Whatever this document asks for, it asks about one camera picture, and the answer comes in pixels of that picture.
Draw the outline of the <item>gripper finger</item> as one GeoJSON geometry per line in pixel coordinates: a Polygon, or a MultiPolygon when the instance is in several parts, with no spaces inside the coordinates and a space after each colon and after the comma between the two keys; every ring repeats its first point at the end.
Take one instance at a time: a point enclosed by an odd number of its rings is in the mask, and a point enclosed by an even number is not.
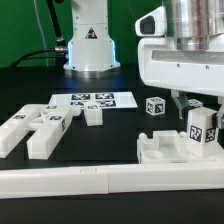
{"type": "Polygon", "coordinates": [[[217,112],[217,127],[219,129],[224,129],[224,97],[218,97],[218,104],[220,108],[217,112]]]}
{"type": "Polygon", "coordinates": [[[184,91],[172,90],[171,96],[178,108],[179,118],[185,119],[190,109],[190,104],[189,104],[186,93],[184,91]]]}

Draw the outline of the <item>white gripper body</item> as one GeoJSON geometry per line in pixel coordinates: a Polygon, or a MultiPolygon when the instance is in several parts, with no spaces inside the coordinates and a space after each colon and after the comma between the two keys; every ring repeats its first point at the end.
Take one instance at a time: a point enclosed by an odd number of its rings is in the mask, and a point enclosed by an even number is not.
{"type": "Polygon", "coordinates": [[[145,85],[224,97],[224,34],[207,51],[178,51],[172,38],[143,38],[138,45],[145,85]]]}

